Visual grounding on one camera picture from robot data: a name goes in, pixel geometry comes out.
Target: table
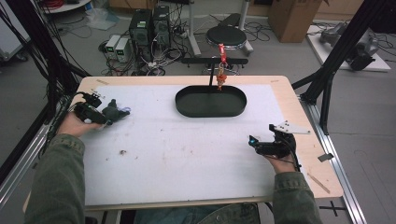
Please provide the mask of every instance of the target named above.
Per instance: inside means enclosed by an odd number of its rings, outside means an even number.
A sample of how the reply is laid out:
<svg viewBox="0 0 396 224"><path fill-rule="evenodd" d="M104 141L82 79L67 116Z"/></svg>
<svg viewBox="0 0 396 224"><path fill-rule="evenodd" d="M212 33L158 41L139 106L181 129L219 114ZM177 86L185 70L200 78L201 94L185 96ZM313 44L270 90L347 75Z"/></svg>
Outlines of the table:
<svg viewBox="0 0 396 224"><path fill-rule="evenodd" d="M91 92L92 90L95 90L97 87L103 87L103 86L145 86L145 85L159 85L161 86L173 86L173 85L179 85L180 87L183 86L188 86L188 85L206 85L208 82L208 77L206 76L188 76L188 77L86 77L82 80L78 91L86 91L86 92ZM227 85L233 85L233 86L244 86L244 85L263 85L263 86L270 86L271 89L273 90L274 96L277 100L277 104L281 110L281 114L283 115L283 119L288 120L290 123L299 125L302 127L305 127L308 129L311 133L313 133L313 129L309 123L309 120L304 113L300 102L298 101L298 98L296 97L289 81L287 80L286 77L282 76L234 76L234 77L228 77L227 78ZM76 97L74 99L74 102L80 101L81 98ZM113 129L115 131L117 129L117 123L114 124L112 127L108 127L108 129ZM102 137L106 137L102 133L93 133L93 134L100 134ZM341 188L341 185L338 181L337 176L334 173L334 170L332 169L330 163L328 161L320 162L318 160L318 156L321 156L324 154L323 148L320 145L317 137L314 134L295 134L295 139L297 142L297 154L300 160L300 163L304 167L304 173L305 173L305 178L308 181L308 184L310 185L311 189L314 192L314 195L316 198L333 198L333 197L341 197L343 195L343 190ZM103 163L96 163L95 167L90 167L91 165L87 164L87 160L90 160L90 156L88 155L94 155L94 148L91 148L90 143L86 143L87 145L87 151L85 154L85 163L86 163L86 171L87 169L101 169L101 166L105 166L106 162L103 160ZM129 149L127 149L126 153L133 153ZM156 202L155 199L158 196L163 196L161 194L161 189L162 186L158 186L158 192L152 192L150 195L144 196L144 200L147 200L149 203L145 203L142 201L136 201L134 202L133 199L128 199L130 201L127 202L122 202L122 203L108 203L107 200L112 200L114 198L128 198L130 195L118 195L118 192L128 192L127 194L133 194L134 192L132 191L125 191L125 189L128 189L130 186L126 185L125 178L119 178L115 179L112 178L112 176L103 176L103 181L104 184L108 185L109 182L111 182L110 186L111 188L108 188L106 192L102 192L102 194L105 195L92 195L93 192L95 192L94 188L89 187L90 185L90 176L86 176L86 184L87 184L87 200L90 201L90 203L86 202L87 205L87 210L109 210L109 209L135 209L135 208L145 208L145 207L159 207L159 206L182 206L182 205L197 205L197 204L209 204L209 203L241 203L241 202L268 202L271 201L271 196L272 196L272 186L271 185L271 180L273 180L273 171L271 171L268 174L267 177L264 178L265 181L268 181L268 183L262 183L265 187L266 190L264 191L265 195L252 195L249 197L240 197L240 198L216 198L216 199L202 199L202 200L175 200L172 202ZM122 174L122 167L117 168L117 172L114 174ZM219 176L218 178L226 180L227 178L224 176ZM195 190L191 190L188 192L190 195L195 194Z"/></svg>

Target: gray floor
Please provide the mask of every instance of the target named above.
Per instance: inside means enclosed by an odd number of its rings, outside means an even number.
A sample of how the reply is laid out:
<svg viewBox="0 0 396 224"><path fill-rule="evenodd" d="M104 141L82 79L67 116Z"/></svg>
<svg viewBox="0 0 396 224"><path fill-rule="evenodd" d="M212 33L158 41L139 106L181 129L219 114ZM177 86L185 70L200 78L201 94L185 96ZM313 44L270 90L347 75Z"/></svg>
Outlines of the gray floor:
<svg viewBox="0 0 396 224"><path fill-rule="evenodd" d="M82 16L81 12L66 13L59 20L76 21ZM210 20L209 17L196 20L195 27ZM266 19L247 21L266 24ZM73 24L73 27L84 24L85 21L82 21ZM128 25L129 21L121 20L108 31L81 27L72 31L74 35L69 33L63 36L62 40L85 70L94 76L101 76L106 64L103 54L98 51L99 44L111 34L124 33ZM271 31L265 33L270 36L269 41L251 42L255 51L248 57L248 65L241 70L242 76L283 75L292 83L319 69L320 63L307 40L301 44L281 44ZM388 38L396 44L396 38ZM215 55L216 50L205 43L202 35L198 35L197 39L203 57ZM383 59L396 59L382 50L378 54ZM231 51L229 55L246 57L241 51ZM396 222L396 189L393 187L396 183L396 63L388 64L392 70L387 73L339 70L333 81L329 132L368 223ZM202 69L201 65L188 68L181 63L165 67L166 76L201 75ZM0 99L0 118L3 121L0 131L1 163L40 112L46 102L45 90L46 82L32 61L21 63L13 60L0 67L0 92L3 96ZM22 223L21 207L33 175L34 170L29 170L0 211L0 223ZM342 200L332 201L335 206L344 207ZM331 206L330 200L318 200L318 206ZM320 214L324 223L350 223L347 213L342 210L337 211L337 217L332 210L320 210ZM268 216L264 219L268 219L265 223L273 222Z"/></svg>

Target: green jacket sleeve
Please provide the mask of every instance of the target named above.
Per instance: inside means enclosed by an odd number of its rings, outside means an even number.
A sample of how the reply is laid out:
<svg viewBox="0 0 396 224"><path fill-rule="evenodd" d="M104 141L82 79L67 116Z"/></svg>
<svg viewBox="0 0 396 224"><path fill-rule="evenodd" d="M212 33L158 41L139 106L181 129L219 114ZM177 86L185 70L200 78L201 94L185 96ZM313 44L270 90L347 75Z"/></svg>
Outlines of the green jacket sleeve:
<svg viewBox="0 0 396 224"><path fill-rule="evenodd" d="M25 223L84 224L84 144L55 136L35 172Z"/></svg>
<svg viewBox="0 0 396 224"><path fill-rule="evenodd" d="M322 223L314 194L299 172L275 176L273 210L275 224Z"/></svg>

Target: black tray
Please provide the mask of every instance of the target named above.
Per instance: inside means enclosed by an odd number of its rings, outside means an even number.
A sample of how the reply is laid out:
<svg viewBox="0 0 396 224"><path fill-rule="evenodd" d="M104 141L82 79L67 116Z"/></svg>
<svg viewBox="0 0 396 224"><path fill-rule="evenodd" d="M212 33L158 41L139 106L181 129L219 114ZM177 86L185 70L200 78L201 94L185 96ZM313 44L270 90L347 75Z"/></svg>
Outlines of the black tray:
<svg viewBox="0 0 396 224"><path fill-rule="evenodd" d="M236 87L188 86L175 97L180 114L189 118L235 117L245 110L246 95Z"/></svg>

